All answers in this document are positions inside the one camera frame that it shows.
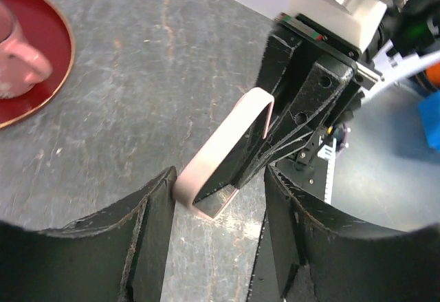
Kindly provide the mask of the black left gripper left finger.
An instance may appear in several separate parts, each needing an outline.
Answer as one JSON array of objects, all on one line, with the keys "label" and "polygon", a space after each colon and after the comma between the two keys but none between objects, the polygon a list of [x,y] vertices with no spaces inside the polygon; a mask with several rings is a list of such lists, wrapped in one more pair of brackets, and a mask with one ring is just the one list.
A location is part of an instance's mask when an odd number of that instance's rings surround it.
[{"label": "black left gripper left finger", "polygon": [[63,228],[1,223],[2,301],[159,301],[175,203],[174,167]]}]

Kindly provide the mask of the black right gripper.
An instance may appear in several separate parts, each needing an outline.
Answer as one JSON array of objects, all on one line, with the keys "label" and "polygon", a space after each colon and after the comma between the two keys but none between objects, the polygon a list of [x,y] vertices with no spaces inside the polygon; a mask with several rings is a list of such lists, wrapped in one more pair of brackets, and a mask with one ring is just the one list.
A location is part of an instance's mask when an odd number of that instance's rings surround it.
[{"label": "black right gripper", "polygon": [[203,186],[201,201],[227,185],[241,188],[264,166],[299,152],[322,127],[341,125],[360,107],[361,87],[383,79],[369,55],[303,15],[281,13],[266,42],[256,86],[274,96],[272,125],[262,139],[261,113]]}]

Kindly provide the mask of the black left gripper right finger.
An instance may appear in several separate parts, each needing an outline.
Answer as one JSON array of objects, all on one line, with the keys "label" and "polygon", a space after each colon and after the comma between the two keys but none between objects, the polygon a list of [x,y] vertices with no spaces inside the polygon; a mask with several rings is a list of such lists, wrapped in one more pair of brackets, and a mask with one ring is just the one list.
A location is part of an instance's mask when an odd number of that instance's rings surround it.
[{"label": "black left gripper right finger", "polygon": [[269,166],[252,301],[438,301],[439,225],[378,226],[308,194]]}]

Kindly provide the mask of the pink-cased smartphone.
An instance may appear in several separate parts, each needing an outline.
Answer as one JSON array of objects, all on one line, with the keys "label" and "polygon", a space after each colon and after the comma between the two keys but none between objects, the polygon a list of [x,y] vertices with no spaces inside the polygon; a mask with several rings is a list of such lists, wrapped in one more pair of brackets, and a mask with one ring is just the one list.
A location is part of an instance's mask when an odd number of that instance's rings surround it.
[{"label": "pink-cased smartphone", "polygon": [[173,199],[204,219],[216,219],[234,199],[238,191],[234,191],[213,216],[193,206],[196,196],[264,109],[267,110],[267,115],[262,139],[266,138],[270,129],[273,108],[273,95],[260,87],[254,87],[245,93],[217,130],[179,174],[172,189]]}]

